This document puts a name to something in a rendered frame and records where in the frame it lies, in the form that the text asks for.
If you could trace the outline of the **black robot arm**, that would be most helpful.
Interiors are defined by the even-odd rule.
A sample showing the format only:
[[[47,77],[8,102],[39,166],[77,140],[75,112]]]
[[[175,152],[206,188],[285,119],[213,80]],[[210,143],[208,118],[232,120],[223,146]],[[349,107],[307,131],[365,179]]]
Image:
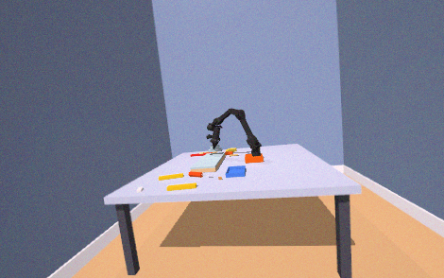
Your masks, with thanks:
[[[220,132],[220,128],[222,129],[222,126],[220,126],[224,119],[226,119],[229,115],[235,115],[235,117],[241,122],[242,127],[248,137],[247,142],[251,150],[251,155],[254,156],[261,156],[261,150],[260,147],[262,146],[261,143],[258,141],[256,136],[254,136],[250,130],[250,127],[248,125],[248,122],[246,120],[246,115],[244,110],[236,110],[236,109],[228,109],[225,113],[223,113],[221,116],[217,117],[213,120],[213,123],[209,123],[207,126],[207,130],[211,130],[213,132]],[[219,125],[219,126],[216,126]]]

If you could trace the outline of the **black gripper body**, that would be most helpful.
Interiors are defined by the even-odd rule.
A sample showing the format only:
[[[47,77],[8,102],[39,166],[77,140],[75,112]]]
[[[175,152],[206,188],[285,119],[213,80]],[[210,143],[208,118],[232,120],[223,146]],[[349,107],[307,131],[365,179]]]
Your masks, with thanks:
[[[220,132],[214,132],[213,133],[213,138],[211,139],[210,142],[217,143],[218,140],[220,141],[219,135],[220,135]]]

